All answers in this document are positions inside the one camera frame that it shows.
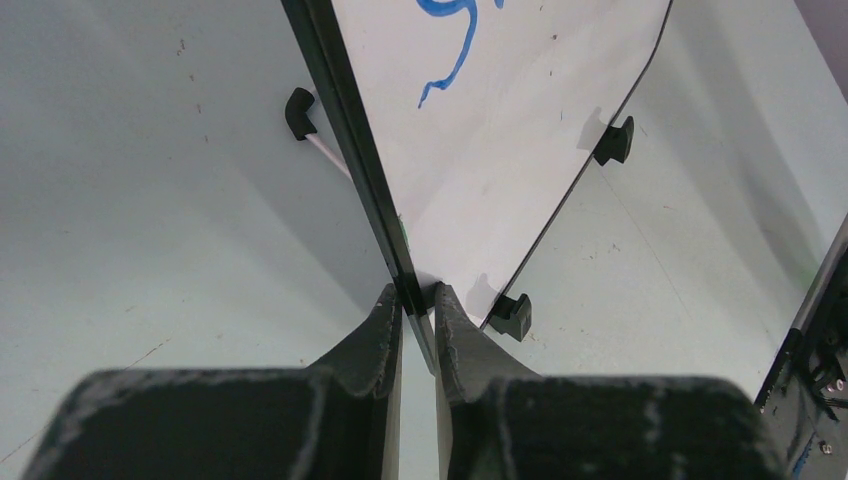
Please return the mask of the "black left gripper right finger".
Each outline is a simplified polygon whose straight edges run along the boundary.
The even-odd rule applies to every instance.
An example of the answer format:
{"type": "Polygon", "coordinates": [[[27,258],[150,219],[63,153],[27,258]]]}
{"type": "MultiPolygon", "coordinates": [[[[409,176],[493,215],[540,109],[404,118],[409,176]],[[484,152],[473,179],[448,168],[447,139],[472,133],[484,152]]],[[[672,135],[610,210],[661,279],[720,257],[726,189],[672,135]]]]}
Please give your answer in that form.
{"type": "Polygon", "coordinates": [[[433,287],[444,479],[784,479],[760,413],[709,377],[544,376],[433,287]]]}

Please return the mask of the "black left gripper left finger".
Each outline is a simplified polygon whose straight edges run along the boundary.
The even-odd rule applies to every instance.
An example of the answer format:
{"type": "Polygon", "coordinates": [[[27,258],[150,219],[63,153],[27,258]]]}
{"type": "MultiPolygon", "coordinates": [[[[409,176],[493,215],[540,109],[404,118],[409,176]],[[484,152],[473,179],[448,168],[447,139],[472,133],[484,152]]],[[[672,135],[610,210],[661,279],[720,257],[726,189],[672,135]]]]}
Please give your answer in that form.
{"type": "Polygon", "coordinates": [[[63,400],[27,479],[394,479],[403,307],[393,285],[303,368],[126,369],[63,400]]]}

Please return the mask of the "small black framed whiteboard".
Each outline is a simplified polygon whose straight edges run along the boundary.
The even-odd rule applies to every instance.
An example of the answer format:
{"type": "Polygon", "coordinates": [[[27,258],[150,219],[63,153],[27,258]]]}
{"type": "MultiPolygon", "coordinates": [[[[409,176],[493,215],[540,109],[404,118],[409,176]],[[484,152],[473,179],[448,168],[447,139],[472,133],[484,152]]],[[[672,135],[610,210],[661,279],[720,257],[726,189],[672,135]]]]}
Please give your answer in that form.
{"type": "Polygon", "coordinates": [[[647,73],[668,1],[287,1],[425,362],[431,289],[488,326],[647,73]]]}

